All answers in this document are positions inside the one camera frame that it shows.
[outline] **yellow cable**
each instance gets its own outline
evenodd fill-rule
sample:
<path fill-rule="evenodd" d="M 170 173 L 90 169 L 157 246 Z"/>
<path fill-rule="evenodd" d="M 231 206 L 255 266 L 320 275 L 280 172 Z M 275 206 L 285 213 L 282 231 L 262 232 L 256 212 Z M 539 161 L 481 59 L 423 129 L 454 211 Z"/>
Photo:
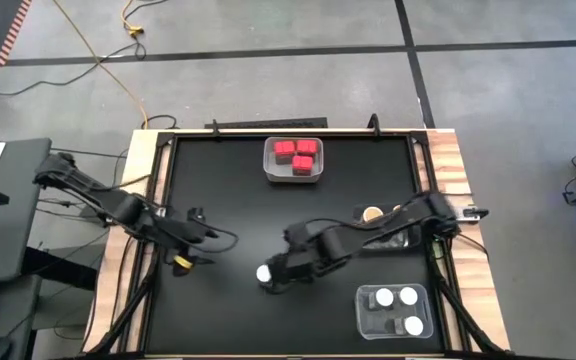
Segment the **yellow cable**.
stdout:
<path fill-rule="evenodd" d="M 59 8 L 59 11 L 61 11 L 61 13 L 66 17 L 66 20 L 68 20 L 68 22 L 70 23 L 70 25 L 72 25 L 73 29 L 75 29 L 75 31 L 77 32 L 77 34 L 79 35 L 79 37 L 81 38 L 81 40 L 84 42 L 84 44 L 86 44 L 86 47 L 88 48 L 88 51 L 90 51 L 90 53 L 92 54 L 93 59 L 95 59 L 95 62 L 97 63 L 97 66 L 99 66 L 100 68 L 104 69 L 104 71 L 106 73 L 108 73 L 108 75 L 110 75 L 110 77 L 115 80 L 115 82 L 121 86 L 122 89 L 124 89 L 124 91 L 126 92 L 126 94 L 128 94 L 128 96 L 130 96 L 130 98 L 132 98 L 132 100 L 135 102 L 135 104 L 137 104 L 137 106 L 139 107 L 139 111 L 141 111 L 141 114 L 144 117 L 144 129 L 148 130 L 148 114 L 146 114 L 146 109 L 144 109 L 143 104 L 141 103 L 141 101 L 139 101 L 139 99 L 137 99 L 137 97 L 135 95 L 133 95 L 132 92 L 130 92 L 130 90 L 128 90 L 128 88 L 126 87 L 126 85 L 124 85 L 119 79 L 117 79 L 117 77 L 115 75 L 113 75 L 110 70 L 108 70 L 102 63 L 101 61 L 99 61 L 99 57 L 97 56 L 97 54 L 95 54 L 95 51 L 92 49 L 92 47 L 90 46 L 90 44 L 88 43 L 88 41 L 86 40 L 86 38 L 84 37 L 84 35 L 81 33 L 81 31 L 79 31 L 79 28 L 77 27 L 77 25 L 75 25 L 75 23 L 72 21 L 72 19 L 70 19 L 70 16 L 68 16 L 68 13 L 66 13 L 66 10 L 64 10 L 64 8 L 61 7 L 61 5 L 59 4 L 59 2 L 57 2 L 57 0 L 52 0 L 52 2 L 55 3 L 55 5 L 57 5 L 57 7 Z"/>
<path fill-rule="evenodd" d="M 124 25 L 128 26 L 128 32 L 130 33 L 130 36 L 136 37 L 137 35 L 144 32 L 144 28 L 141 26 L 132 26 L 128 20 L 126 20 L 126 10 L 128 10 L 128 7 L 132 4 L 132 2 L 133 0 L 128 0 L 126 5 L 124 5 L 124 8 L 121 10 L 121 21 L 124 23 Z"/>

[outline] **red cube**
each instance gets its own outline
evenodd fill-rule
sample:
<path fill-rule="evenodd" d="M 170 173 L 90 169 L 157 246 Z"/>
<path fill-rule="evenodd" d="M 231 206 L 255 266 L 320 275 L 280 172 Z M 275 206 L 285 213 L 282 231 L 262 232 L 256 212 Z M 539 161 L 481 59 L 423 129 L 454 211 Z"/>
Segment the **red cube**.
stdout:
<path fill-rule="evenodd" d="M 292 158 L 292 174 L 310 176 L 314 160 L 310 156 L 295 156 Z"/>
<path fill-rule="evenodd" d="M 315 156 L 317 154 L 317 141 L 297 140 L 297 154 Z"/>
<path fill-rule="evenodd" d="M 277 164 L 290 164 L 295 155 L 295 143 L 293 141 L 277 141 L 274 144 L 275 162 Z"/>

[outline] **gray floor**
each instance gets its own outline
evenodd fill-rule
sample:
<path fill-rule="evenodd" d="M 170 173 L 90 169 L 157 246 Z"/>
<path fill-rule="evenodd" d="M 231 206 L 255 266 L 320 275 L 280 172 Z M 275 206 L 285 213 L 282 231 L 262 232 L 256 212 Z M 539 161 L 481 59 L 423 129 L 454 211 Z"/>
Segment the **gray floor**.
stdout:
<path fill-rule="evenodd" d="M 63 3 L 100 55 L 129 43 L 117 18 L 121 4 Z M 576 39 L 576 1 L 405 4 L 417 44 Z M 143 9 L 134 23 L 146 28 L 151 54 L 403 43 L 391 0 L 171 0 Z M 11 57 L 86 55 L 52 2 L 35 0 Z M 419 59 L 436 124 L 457 129 L 475 199 L 492 211 L 483 231 L 513 349 L 576 358 L 576 207 L 561 197 L 574 175 L 576 48 L 437 52 Z M 173 114 L 184 128 L 213 118 L 312 116 L 327 116 L 332 127 L 363 127 L 372 112 L 384 126 L 423 126 L 405 54 L 109 67 L 151 115 Z M 0 90 L 67 79 L 85 68 L 3 68 Z M 0 97 L 0 139 L 48 136 L 55 146 L 118 154 L 140 122 L 126 95 L 99 71 L 69 87 Z M 93 176 L 112 181 L 113 159 L 77 160 Z M 77 246 L 100 232 L 52 220 L 37 216 L 32 245 Z M 50 335 L 38 341 L 35 358 L 71 353 L 55 352 L 60 343 Z"/>

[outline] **clear plastic tray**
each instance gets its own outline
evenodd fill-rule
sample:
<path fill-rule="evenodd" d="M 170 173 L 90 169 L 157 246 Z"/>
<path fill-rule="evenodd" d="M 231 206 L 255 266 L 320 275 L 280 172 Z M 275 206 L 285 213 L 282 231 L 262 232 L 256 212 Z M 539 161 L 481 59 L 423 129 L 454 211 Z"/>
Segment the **clear plastic tray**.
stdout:
<path fill-rule="evenodd" d="M 410 288 L 417 294 L 411 303 Z M 384 306 L 377 301 L 377 291 L 386 289 L 392 292 L 392 303 Z M 355 297 L 357 329 L 367 340 L 374 339 L 426 339 L 433 334 L 430 304 L 426 289 L 419 284 L 363 285 L 357 289 Z"/>
<path fill-rule="evenodd" d="M 310 175 L 293 175 L 292 164 L 277 164 L 275 159 L 274 145 L 278 141 L 291 140 L 295 143 L 297 140 L 315 140 L 317 141 L 317 153 L 314 156 L 312 172 Z M 314 183 L 319 180 L 321 173 L 324 171 L 324 143 L 317 138 L 300 138 L 300 137 L 269 137 L 264 144 L 264 171 L 268 180 L 272 182 L 291 182 L 291 183 Z"/>

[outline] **wooden frame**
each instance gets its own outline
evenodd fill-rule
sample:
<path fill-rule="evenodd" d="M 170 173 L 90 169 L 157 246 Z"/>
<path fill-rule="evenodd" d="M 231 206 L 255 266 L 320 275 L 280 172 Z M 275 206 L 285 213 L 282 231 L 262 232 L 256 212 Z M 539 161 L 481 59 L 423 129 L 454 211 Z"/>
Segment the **wooden frame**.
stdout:
<path fill-rule="evenodd" d="M 372 129 L 224 129 L 222 134 L 254 134 L 254 133 L 370 133 Z M 470 186 L 466 177 L 464 164 L 459 151 L 457 136 L 452 129 L 382 129 L 382 133 L 404 133 L 425 131 L 429 141 L 430 156 L 434 165 L 435 177 L 439 190 L 449 194 L 461 194 L 449 196 L 449 200 L 455 205 L 466 205 L 472 203 L 470 196 Z M 170 146 L 164 145 L 161 149 L 160 164 L 155 166 L 155 154 L 157 141 L 160 133 L 198 134 L 208 135 L 212 130 L 136 130 L 130 143 L 130 149 L 124 169 L 123 181 L 151 173 L 153 168 L 158 169 L 159 176 L 154 184 L 154 200 L 161 202 L 164 193 L 164 181 L 168 169 L 168 159 Z M 429 187 L 426 164 L 421 153 L 421 147 L 415 146 L 415 154 L 422 188 Z M 147 191 L 147 181 L 127 186 L 126 191 L 145 194 Z M 483 244 L 479 225 L 461 225 L 465 235 Z M 122 255 L 126 246 L 126 259 L 123 268 L 120 268 Z M 120 228 L 113 228 L 110 231 L 104 260 L 100 268 L 99 286 L 96 294 L 94 318 L 89 321 L 90 334 L 84 344 L 84 350 L 89 350 L 97 344 L 102 336 L 108 331 L 112 322 L 113 313 L 115 317 L 121 312 L 125 305 L 125 300 L 129 291 L 130 277 L 136 259 L 136 246 L 130 244 L 128 236 Z M 150 248 L 147 248 L 142 261 L 140 274 L 143 276 L 150 263 Z M 457 276 L 457 282 L 461 292 L 464 305 L 477 321 L 479 326 L 497 345 L 502 348 L 509 348 L 506 331 L 504 328 L 501 311 L 497 301 L 492 274 L 485 254 L 467 243 L 455 239 L 452 256 Z M 439 260 L 442 270 L 446 269 L 443 260 Z M 133 315 L 130 324 L 129 337 L 126 350 L 137 350 L 139 335 L 142 326 L 144 311 L 144 301 L 139 305 Z M 452 308 L 444 299 L 444 309 L 448 333 L 451 339 L 452 348 L 462 349 L 459 338 L 457 321 Z"/>

